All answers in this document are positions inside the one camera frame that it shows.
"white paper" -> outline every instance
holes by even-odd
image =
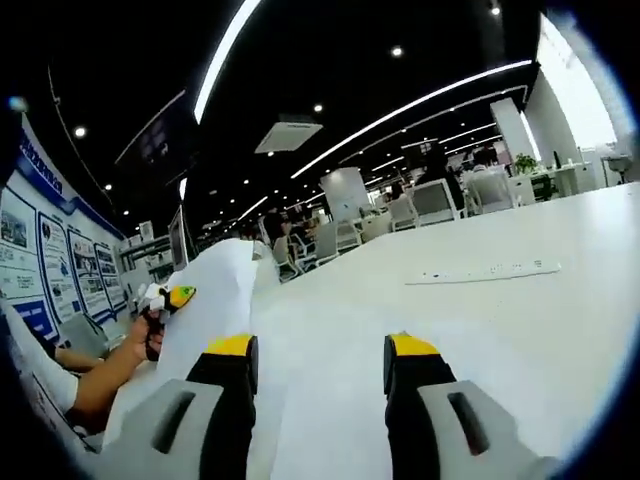
[[[186,378],[215,339],[249,331],[256,275],[252,255],[253,242],[229,239],[205,250],[182,270],[180,285],[197,291],[166,321],[157,376]]]

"recessed ceiling light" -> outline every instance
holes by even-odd
[[[85,127],[76,127],[73,129],[73,134],[76,138],[83,138],[87,134],[87,129]]]

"display board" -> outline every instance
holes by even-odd
[[[79,312],[126,314],[114,261],[124,238],[62,178],[26,117],[16,171],[0,203],[0,291],[48,339]]]

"desk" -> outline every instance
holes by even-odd
[[[614,391],[634,341],[639,244],[635,183],[383,235],[257,295],[250,324],[260,385],[247,478],[391,478],[382,352],[384,335],[400,330],[432,341],[459,379],[496,399],[526,445],[566,458]],[[425,269],[534,258],[562,270],[405,285]]]
[[[590,165],[590,163],[574,163],[571,165],[562,165],[562,167],[553,170],[539,170],[525,175],[532,180],[544,176],[555,177],[558,193],[560,193],[561,197],[568,197],[581,193],[578,185],[580,182],[577,178],[577,169],[588,165]]]

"person's arm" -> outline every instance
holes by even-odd
[[[109,358],[80,378],[75,402],[69,412],[73,421],[95,431],[106,425],[118,389],[131,378],[136,367],[147,359],[144,341],[148,331],[147,321],[138,317],[127,338]],[[150,346],[157,352],[162,347],[162,335],[151,338]]]
[[[90,357],[84,353],[59,347],[55,350],[55,361],[67,370],[77,373],[89,372],[103,362],[101,358]]]

